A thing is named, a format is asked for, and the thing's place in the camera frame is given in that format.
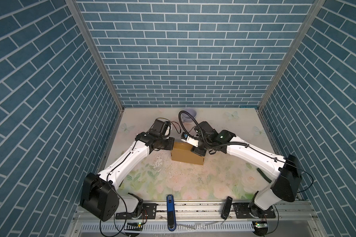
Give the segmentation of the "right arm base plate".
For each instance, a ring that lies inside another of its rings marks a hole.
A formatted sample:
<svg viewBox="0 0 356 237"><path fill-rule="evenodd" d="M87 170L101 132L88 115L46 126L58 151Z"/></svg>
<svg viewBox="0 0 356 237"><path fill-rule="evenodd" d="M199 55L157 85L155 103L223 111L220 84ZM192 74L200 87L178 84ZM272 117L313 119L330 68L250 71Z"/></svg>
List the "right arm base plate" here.
<svg viewBox="0 0 356 237"><path fill-rule="evenodd" d="M271 206L268 210L262 210L256 205L250 207L247 202L234 202L232 207L235 211L237 219L275 219L276 214L274 208Z"/></svg>

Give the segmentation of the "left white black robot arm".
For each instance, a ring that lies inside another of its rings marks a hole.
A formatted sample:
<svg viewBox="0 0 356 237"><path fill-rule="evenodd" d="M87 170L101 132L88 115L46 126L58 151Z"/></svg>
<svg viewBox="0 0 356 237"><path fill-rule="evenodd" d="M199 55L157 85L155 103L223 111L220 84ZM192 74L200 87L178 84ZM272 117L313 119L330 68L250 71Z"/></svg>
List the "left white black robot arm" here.
<svg viewBox="0 0 356 237"><path fill-rule="evenodd" d="M139 217L143 199L132 193L122 197L118 189L133 168L151 152L173 149L175 139L170 132L170 121L156 119L113 164L98 174L89 173L83 181L80 206L103 222L117 213L126 218Z"/></svg>

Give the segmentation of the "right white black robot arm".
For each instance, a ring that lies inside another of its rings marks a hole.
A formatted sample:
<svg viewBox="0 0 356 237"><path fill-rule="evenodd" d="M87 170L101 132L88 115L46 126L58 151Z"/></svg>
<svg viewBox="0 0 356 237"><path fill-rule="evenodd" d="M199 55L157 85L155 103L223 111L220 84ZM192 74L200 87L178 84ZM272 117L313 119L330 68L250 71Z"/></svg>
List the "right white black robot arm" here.
<svg viewBox="0 0 356 237"><path fill-rule="evenodd" d="M199 156L217 151L245 160L259 168L271 182L257 191L248 204L249 213L261 218L280 201L294 202L302 181L298 159L270 153L260 149L236 134L222 130L216 132L206 121L194 127L196 135L184 131L181 140L192 145L191 151Z"/></svg>

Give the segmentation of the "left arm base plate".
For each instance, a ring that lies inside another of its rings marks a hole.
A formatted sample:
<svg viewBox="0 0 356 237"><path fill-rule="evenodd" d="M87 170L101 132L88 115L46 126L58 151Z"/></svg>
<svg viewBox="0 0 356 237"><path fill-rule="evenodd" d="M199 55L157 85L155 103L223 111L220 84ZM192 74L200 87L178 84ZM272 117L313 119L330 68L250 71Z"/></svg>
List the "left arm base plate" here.
<svg viewBox="0 0 356 237"><path fill-rule="evenodd" d="M140 213L138 211L134 211L131 213L125 213L125 212L116 212L115 213L115 219L117 220L141 220L143 215L145 214L148 220L154 220L156 218L156 212L157 212L157 203L144 203L142 207L140 207L138 210L140 210Z"/></svg>

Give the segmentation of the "brown cardboard box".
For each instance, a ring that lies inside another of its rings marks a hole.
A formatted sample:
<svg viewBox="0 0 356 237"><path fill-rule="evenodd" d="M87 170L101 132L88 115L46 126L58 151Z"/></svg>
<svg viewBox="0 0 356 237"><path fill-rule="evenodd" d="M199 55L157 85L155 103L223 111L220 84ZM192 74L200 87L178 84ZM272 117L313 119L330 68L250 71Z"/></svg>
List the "brown cardboard box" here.
<svg viewBox="0 0 356 237"><path fill-rule="evenodd" d="M176 162L183 162L194 165L203 165L204 157L191 151L192 145L184 142L175 142L171 151L171 159Z"/></svg>

